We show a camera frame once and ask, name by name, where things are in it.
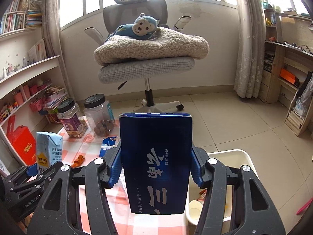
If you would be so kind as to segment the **grey office chair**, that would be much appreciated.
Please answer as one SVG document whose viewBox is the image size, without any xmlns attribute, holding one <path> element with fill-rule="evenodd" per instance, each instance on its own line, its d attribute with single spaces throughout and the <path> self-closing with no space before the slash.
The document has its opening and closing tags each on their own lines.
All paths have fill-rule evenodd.
<svg viewBox="0 0 313 235">
<path fill-rule="evenodd" d="M 182 111 L 179 101 L 155 103 L 149 79 L 192 69 L 194 59 L 177 54 L 180 41 L 175 39 L 191 17 L 182 16 L 170 29 L 165 0 L 115 0 L 115 5 L 103 9 L 103 20 L 107 37 L 94 27 L 84 31 L 99 46 L 94 58 L 102 66 L 100 81 L 124 86 L 130 80 L 144 79 L 145 99 L 140 112 Z"/>
</svg>

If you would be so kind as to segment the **dark blue carton box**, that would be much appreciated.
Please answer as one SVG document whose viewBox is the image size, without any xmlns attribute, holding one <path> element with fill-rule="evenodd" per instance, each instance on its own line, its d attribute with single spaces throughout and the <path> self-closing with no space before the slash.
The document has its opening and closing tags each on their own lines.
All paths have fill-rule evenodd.
<svg viewBox="0 0 313 235">
<path fill-rule="evenodd" d="M 132 213 L 183 214 L 192 159 L 192 116 L 124 113 L 119 125 Z"/>
</svg>

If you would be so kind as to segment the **clear jar with chestnuts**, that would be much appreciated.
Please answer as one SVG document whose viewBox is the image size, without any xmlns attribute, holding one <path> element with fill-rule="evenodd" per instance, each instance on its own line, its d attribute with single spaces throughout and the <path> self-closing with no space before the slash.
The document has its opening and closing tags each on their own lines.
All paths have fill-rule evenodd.
<svg viewBox="0 0 313 235">
<path fill-rule="evenodd" d="M 115 118 L 104 94 L 94 94 L 84 100 L 84 114 L 97 136 L 107 137 L 113 131 Z"/>
</svg>

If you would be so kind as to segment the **orange peel small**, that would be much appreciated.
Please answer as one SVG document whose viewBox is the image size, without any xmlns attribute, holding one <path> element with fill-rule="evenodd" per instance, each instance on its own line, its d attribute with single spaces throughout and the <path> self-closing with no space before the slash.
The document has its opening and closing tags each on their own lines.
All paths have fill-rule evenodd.
<svg viewBox="0 0 313 235">
<path fill-rule="evenodd" d="M 78 168 L 80 167 L 83 162 L 85 161 L 85 156 L 83 156 L 82 154 L 80 154 L 72 163 L 71 167 L 72 168 Z"/>
</svg>

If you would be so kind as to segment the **white trash bin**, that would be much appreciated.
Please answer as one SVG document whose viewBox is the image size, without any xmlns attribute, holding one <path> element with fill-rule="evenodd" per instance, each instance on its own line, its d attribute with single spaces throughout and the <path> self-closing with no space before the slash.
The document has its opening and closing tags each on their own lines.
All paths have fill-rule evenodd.
<svg viewBox="0 0 313 235">
<path fill-rule="evenodd" d="M 234 202 L 231 199 L 231 187 L 239 182 L 238 170 L 243 165 L 256 172 L 250 156 L 244 150 L 207 153 L 204 149 L 192 147 L 192 170 L 186 209 L 190 201 L 198 199 L 201 190 L 207 189 L 207 193 L 198 224 L 189 224 L 199 228 L 203 220 L 214 227 L 222 228 L 224 223 L 230 222 L 231 203 Z"/>
</svg>

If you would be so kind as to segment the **small blue snack box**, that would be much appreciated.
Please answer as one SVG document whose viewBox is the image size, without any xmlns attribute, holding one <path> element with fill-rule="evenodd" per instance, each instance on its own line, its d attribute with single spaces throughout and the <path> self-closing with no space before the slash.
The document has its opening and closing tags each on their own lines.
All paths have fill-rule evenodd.
<svg viewBox="0 0 313 235">
<path fill-rule="evenodd" d="M 104 157 L 104 155 L 109 149 L 112 149 L 118 145 L 119 141 L 120 139 L 118 136 L 111 136 L 111 137 L 104 138 L 101 144 L 99 157 L 101 158 Z"/>
</svg>

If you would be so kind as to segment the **left beige curtain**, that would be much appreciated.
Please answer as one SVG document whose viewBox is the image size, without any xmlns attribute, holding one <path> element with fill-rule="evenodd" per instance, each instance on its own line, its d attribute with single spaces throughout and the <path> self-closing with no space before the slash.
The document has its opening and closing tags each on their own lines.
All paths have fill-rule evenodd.
<svg viewBox="0 0 313 235">
<path fill-rule="evenodd" d="M 49 57 L 59 55 L 60 71 L 65 83 L 65 88 L 70 98 L 74 98 L 65 61 L 63 58 L 61 43 L 61 27 L 59 20 L 59 0 L 42 0 L 42 36 L 45 41 L 47 55 Z"/>
</svg>

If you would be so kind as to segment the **right beige curtain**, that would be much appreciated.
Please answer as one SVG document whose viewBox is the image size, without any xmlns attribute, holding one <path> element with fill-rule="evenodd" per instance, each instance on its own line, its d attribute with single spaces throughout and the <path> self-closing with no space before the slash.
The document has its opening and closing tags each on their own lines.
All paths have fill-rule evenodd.
<svg viewBox="0 0 313 235">
<path fill-rule="evenodd" d="M 257 98 L 264 68 L 266 29 L 262 0 L 237 0 L 239 50 L 234 90 L 240 98 Z"/>
</svg>

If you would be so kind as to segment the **beige fleece blanket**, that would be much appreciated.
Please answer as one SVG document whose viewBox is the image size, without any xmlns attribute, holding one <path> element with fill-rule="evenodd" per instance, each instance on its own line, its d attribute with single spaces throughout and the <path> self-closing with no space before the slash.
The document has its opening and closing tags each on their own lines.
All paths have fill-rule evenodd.
<svg viewBox="0 0 313 235">
<path fill-rule="evenodd" d="M 99 65 L 105 66 L 122 63 L 130 58 L 140 61 L 171 57 L 202 60 L 209 51 L 209 44 L 203 37 L 159 27 L 155 37 L 149 40 L 113 36 L 94 51 L 93 57 Z"/>
</svg>

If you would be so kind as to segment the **beige curtain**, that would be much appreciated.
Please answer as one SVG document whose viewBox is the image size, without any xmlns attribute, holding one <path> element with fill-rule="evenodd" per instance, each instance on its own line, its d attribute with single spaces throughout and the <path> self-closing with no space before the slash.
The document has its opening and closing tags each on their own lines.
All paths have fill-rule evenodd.
<svg viewBox="0 0 313 235">
<path fill-rule="evenodd" d="M 240 98 L 257 98 L 264 68 L 266 29 L 262 0 L 237 0 L 239 50 L 234 90 Z"/>
<path fill-rule="evenodd" d="M 70 98 L 74 98 L 65 61 L 63 58 L 61 43 L 61 27 L 59 20 L 59 0 L 42 0 L 42 36 L 45 41 L 47 55 L 49 57 L 59 55 L 60 71 L 65 83 L 65 88 Z"/>
</svg>

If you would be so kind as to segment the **milk carton light blue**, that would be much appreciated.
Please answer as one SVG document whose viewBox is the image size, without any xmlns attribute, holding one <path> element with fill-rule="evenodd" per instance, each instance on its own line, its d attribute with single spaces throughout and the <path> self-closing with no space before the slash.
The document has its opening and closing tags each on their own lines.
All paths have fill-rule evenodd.
<svg viewBox="0 0 313 235">
<path fill-rule="evenodd" d="M 37 132 L 36 160 L 38 173 L 62 161 L 63 137 L 51 132 Z"/>
</svg>

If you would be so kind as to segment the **wooden desk shelf unit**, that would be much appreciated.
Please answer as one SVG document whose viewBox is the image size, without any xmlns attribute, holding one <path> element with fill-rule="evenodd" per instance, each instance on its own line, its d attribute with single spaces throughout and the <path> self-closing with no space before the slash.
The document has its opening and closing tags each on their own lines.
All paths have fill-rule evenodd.
<svg viewBox="0 0 313 235">
<path fill-rule="evenodd" d="M 265 55 L 258 98 L 266 104 L 281 101 L 288 107 L 284 122 L 299 136 L 306 130 L 312 117 L 312 100 L 308 102 L 306 114 L 301 116 L 294 110 L 297 99 L 312 77 L 312 52 L 283 40 L 282 21 L 311 23 L 312 19 L 294 11 L 281 13 L 278 7 L 267 3 L 264 5 Z"/>
</svg>

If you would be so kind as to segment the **red plastic stool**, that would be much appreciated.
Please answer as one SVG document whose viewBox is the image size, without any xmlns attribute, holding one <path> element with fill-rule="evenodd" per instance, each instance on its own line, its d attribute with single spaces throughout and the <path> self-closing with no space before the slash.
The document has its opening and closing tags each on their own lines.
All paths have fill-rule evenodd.
<svg viewBox="0 0 313 235">
<path fill-rule="evenodd" d="M 303 205 L 300 209 L 298 209 L 298 211 L 296 212 L 296 215 L 300 215 L 303 211 L 305 211 L 310 206 L 312 201 L 313 201 L 313 198 L 311 198 L 309 201 L 307 201 L 305 203 L 305 205 Z"/>
</svg>

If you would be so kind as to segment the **white wall bookshelf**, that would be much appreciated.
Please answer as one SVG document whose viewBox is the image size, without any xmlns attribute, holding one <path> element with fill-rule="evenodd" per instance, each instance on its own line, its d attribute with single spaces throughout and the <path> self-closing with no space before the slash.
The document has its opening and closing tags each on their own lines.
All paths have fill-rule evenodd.
<svg viewBox="0 0 313 235">
<path fill-rule="evenodd" d="M 27 126 L 33 137 L 46 125 L 39 113 L 48 93 L 66 94 L 59 55 L 47 55 L 42 36 L 42 0 L 9 0 L 1 15 L 1 157 L 26 163 L 6 136 L 8 119 Z"/>
</svg>

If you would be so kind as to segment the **nut jar purple label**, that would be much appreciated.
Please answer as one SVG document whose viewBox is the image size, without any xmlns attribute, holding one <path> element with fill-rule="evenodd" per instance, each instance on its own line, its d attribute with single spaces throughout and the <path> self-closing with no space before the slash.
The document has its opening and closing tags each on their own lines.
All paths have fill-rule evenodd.
<svg viewBox="0 0 313 235">
<path fill-rule="evenodd" d="M 79 105 L 72 98 L 57 106 L 57 117 L 70 138 L 82 138 L 88 129 Z"/>
</svg>

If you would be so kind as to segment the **white paper cup green leaves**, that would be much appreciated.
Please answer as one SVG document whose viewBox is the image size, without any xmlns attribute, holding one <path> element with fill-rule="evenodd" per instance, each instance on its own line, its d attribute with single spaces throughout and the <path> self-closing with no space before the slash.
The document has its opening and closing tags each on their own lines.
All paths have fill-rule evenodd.
<svg viewBox="0 0 313 235">
<path fill-rule="evenodd" d="M 189 223 L 197 225 L 200 219 L 204 201 L 192 200 L 186 209 L 186 217 Z"/>
</svg>

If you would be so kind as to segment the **blue monkey plush toy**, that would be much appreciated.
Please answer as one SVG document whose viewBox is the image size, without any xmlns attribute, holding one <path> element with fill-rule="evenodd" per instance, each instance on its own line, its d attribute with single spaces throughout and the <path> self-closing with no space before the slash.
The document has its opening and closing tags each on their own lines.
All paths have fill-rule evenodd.
<svg viewBox="0 0 313 235">
<path fill-rule="evenodd" d="M 120 25 L 107 40 L 113 36 L 125 36 L 136 40 L 149 40 L 157 30 L 159 20 L 141 13 L 133 24 Z"/>
</svg>

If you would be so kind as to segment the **red gift bag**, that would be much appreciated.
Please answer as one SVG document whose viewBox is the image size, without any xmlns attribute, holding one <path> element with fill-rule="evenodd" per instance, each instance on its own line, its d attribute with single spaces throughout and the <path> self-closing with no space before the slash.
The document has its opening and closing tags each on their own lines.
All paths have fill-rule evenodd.
<svg viewBox="0 0 313 235">
<path fill-rule="evenodd" d="M 12 115 L 7 122 L 6 136 L 12 144 L 19 157 L 26 165 L 36 163 L 36 140 L 27 126 L 15 126 L 15 115 Z"/>
</svg>

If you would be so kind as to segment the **checkered orange white tablecloth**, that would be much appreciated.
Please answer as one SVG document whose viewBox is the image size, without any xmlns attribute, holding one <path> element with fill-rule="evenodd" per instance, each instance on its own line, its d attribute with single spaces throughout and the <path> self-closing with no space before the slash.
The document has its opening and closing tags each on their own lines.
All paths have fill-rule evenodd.
<svg viewBox="0 0 313 235">
<path fill-rule="evenodd" d="M 97 136 L 93 129 L 88 128 L 82 138 L 70 138 L 66 130 L 58 134 L 63 137 L 62 162 L 71 165 L 82 154 L 85 156 L 83 165 L 99 157 L 103 138 Z M 124 172 L 121 169 L 121 159 L 116 158 L 102 177 L 109 180 L 112 189 L 106 189 L 110 212 L 118 234 L 187 234 L 188 224 L 184 214 L 153 215 L 134 214 L 130 211 L 127 197 Z"/>
</svg>

